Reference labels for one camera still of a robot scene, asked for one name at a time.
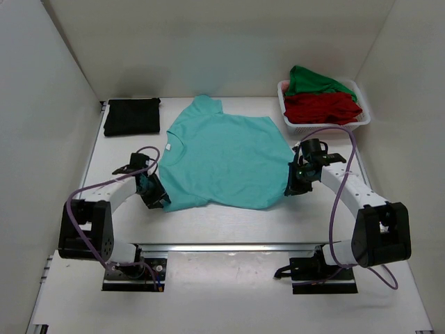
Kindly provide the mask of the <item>teal t shirt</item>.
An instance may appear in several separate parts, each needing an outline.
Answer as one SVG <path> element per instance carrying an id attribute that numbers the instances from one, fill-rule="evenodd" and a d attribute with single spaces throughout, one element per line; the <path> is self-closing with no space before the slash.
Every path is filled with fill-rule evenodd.
<path id="1" fill-rule="evenodd" d="M 165 212 L 217 203 L 267 209 L 284 197 L 293 152 L 269 117 L 226 114 L 194 98 L 167 130 L 159 176 Z"/>

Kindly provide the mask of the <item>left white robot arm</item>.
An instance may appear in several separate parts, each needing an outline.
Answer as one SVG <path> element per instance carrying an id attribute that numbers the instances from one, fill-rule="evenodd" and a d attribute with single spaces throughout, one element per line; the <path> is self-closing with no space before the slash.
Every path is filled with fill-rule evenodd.
<path id="1" fill-rule="evenodd" d="M 113 213 L 124 202 L 139 196 L 148 209 L 161 209 L 171 203 L 156 174 L 123 175 L 88 186 L 96 189 L 87 198 L 71 196 L 63 208 L 58 254 L 65 259 L 96 260 L 105 269 L 122 268 L 137 277 L 145 270 L 138 244 L 118 241 L 114 236 Z"/>

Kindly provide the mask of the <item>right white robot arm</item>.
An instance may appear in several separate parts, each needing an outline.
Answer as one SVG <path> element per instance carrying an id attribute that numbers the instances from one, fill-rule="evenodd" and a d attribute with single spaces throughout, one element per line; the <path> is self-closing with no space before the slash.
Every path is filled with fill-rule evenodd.
<path id="1" fill-rule="evenodd" d="M 281 279 L 303 274 L 311 280 L 329 278 L 336 271 L 360 266 L 378 265 L 408 260 L 412 255 L 407 207 L 401 202 L 389 202 L 371 190 L 358 176 L 346 168 L 340 154 L 306 154 L 289 164 L 285 194 L 300 195 L 312 190 L 319 181 L 332 190 L 334 202 L 342 202 L 355 218 L 352 237 L 316 246 L 311 257 L 293 258 L 289 265 L 275 272 Z"/>

